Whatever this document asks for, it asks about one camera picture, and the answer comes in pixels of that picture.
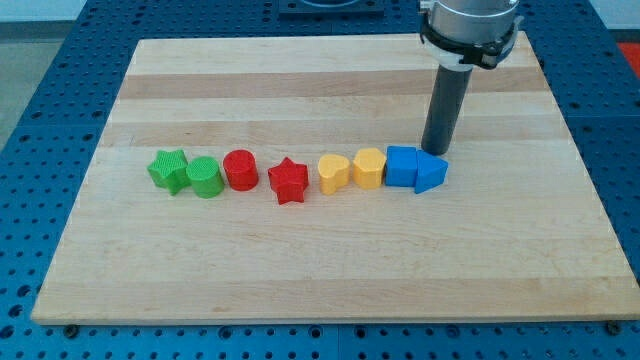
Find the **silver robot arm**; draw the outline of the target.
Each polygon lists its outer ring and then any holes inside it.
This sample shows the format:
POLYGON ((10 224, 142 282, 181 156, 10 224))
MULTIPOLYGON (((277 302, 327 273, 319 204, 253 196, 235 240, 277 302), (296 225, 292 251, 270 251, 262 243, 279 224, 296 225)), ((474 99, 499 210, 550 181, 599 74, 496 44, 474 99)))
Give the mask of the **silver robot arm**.
POLYGON ((492 70, 515 46, 522 21, 518 5, 518 0, 422 0, 420 40, 447 70, 492 70))

